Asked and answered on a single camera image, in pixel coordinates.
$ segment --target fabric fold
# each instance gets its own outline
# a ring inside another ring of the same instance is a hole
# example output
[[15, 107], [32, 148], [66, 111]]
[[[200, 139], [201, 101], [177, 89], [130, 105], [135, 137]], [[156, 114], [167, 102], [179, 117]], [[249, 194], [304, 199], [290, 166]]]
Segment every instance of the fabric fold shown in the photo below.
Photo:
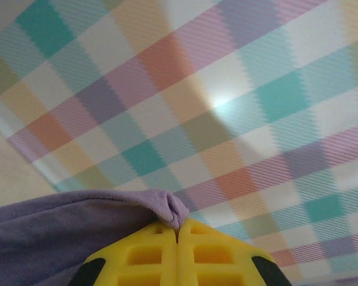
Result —
[[92, 253], [189, 211], [166, 191], [76, 191], [0, 207], [0, 285], [66, 285]]

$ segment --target teal square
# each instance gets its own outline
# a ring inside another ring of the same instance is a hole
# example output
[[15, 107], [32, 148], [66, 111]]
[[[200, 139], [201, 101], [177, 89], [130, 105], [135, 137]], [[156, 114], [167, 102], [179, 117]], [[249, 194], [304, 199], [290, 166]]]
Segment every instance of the teal square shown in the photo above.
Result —
[[250, 239], [245, 227], [241, 222], [229, 223], [228, 225], [219, 226], [216, 229], [242, 241]]
[[275, 122], [310, 106], [304, 90], [301, 75], [292, 71], [256, 91], [269, 122]]
[[358, 213], [358, 188], [340, 193], [340, 201], [346, 215]]
[[192, 219], [196, 219], [196, 220], [198, 220], [198, 221], [204, 223], [205, 225], [208, 224], [208, 222], [207, 222], [205, 216], [202, 214], [202, 211], [201, 211], [201, 210], [198, 210], [198, 211], [196, 211], [196, 212], [191, 212], [191, 213], [189, 214], [189, 217], [192, 218]]
[[304, 207], [311, 222], [320, 222], [344, 215], [338, 194], [329, 195], [313, 201], [304, 203]]
[[101, 125], [102, 130], [120, 151], [125, 151], [146, 140], [129, 112], [123, 112]]
[[134, 169], [121, 154], [99, 163], [98, 168], [114, 186], [123, 185], [138, 177]]
[[267, 124], [257, 94], [248, 92], [212, 110], [232, 138], [246, 134]]
[[328, 262], [333, 273], [342, 273], [358, 270], [357, 253], [344, 256], [336, 256], [328, 259]]
[[36, 0], [20, 14], [16, 22], [47, 58], [74, 39], [48, 0]]
[[310, 201], [336, 194], [338, 188], [329, 169], [312, 173], [293, 180], [302, 201]]
[[280, 231], [309, 224], [309, 218], [303, 206], [292, 206], [271, 213]]
[[181, 126], [159, 134], [150, 141], [166, 164], [180, 161], [196, 153], [193, 144]]
[[343, 216], [313, 223], [313, 229], [319, 241], [334, 240], [351, 235], [350, 225]]
[[357, 86], [347, 48], [322, 57], [301, 69], [312, 104], [328, 100]]
[[67, 178], [53, 186], [57, 192], [70, 192], [85, 189], [85, 187], [75, 177]]
[[317, 124], [309, 109], [271, 123], [270, 129], [283, 152], [295, 150], [320, 139]]
[[38, 47], [16, 22], [0, 33], [0, 55], [20, 78], [45, 61]]
[[171, 192], [181, 191], [183, 187], [168, 168], [162, 168], [142, 177], [143, 181], [153, 189], [165, 189]]
[[237, 51], [254, 88], [293, 71], [293, 55], [287, 31], [277, 28]]
[[102, 1], [98, 0], [50, 1], [76, 36], [80, 35], [109, 13]]
[[51, 57], [50, 62], [75, 94], [101, 77], [97, 66], [77, 40]]
[[140, 176], [144, 176], [166, 166], [149, 140], [127, 149], [122, 155], [129, 161]]

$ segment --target purple stripe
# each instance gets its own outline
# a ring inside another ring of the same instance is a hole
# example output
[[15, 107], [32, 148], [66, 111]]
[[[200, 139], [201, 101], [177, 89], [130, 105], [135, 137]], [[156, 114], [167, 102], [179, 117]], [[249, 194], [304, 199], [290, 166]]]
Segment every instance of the purple stripe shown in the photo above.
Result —
[[351, 285], [351, 284], [357, 284], [358, 283], [358, 276], [357, 277], [350, 277], [350, 278], [343, 278], [338, 279], [335, 281], [339, 285]]
[[197, 210], [226, 201], [219, 185], [213, 180], [202, 182], [196, 186], [187, 188], [186, 191]]
[[335, 240], [328, 240], [322, 242], [321, 245], [328, 258], [356, 252], [353, 237], [341, 237]]
[[290, 181], [292, 176], [283, 156], [276, 156], [248, 166], [249, 173], [259, 189]]
[[174, 33], [196, 70], [200, 70], [236, 50], [233, 38], [217, 5]]
[[358, 126], [325, 138], [322, 146], [330, 166], [358, 159]]
[[217, 7], [238, 48], [281, 26], [271, 0], [224, 0]]
[[190, 196], [188, 195], [188, 193], [185, 189], [175, 192], [174, 196], [179, 198], [181, 200], [181, 202], [188, 208], [188, 210], [190, 212], [197, 211], [197, 207], [193, 204]]
[[307, 263], [316, 260], [326, 259], [321, 244], [315, 243], [303, 245], [289, 250], [297, 263]]
[[64, 101], [50, 113], [72, 138], [76, 138], [97, 126], [95, 120], [76, 97]]
[[283, 154], [294, 179], [324, 170], [328, 167], [320, 142], [297, 148]]
[[105, 75], [105, 79], [126, 108], [131, 108], [158, 92], [137, 56]]
[[286, 24], [327, 0], [274, 0], [281, 24]]
[[8, 140], [29, 162], [36, 161], [50, 152], [28, 128], [18, 131]]
[[76, 94], [100, 125], [125, 111], [118, 95], [102, 77]]

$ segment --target plaid fabric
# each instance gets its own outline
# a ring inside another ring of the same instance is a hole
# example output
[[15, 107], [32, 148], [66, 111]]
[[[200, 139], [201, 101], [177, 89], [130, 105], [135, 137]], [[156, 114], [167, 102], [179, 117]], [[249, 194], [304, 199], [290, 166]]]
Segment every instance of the plaid fabric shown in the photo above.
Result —
[[297, 285], [358, 282], [358, 0], [36, 0], [0, 130], [57, 191], [168, 189]]

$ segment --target yellow plastic object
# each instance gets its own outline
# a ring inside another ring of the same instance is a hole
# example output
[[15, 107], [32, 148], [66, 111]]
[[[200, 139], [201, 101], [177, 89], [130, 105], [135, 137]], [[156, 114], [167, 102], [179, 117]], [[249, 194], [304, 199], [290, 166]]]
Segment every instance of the yellow plastic object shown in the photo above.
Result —
[[175, 232], [153, 223], [91, 255], [105, 259], [94, 286], [266, 286], [252, 262], [263, 251], [187, 219]]

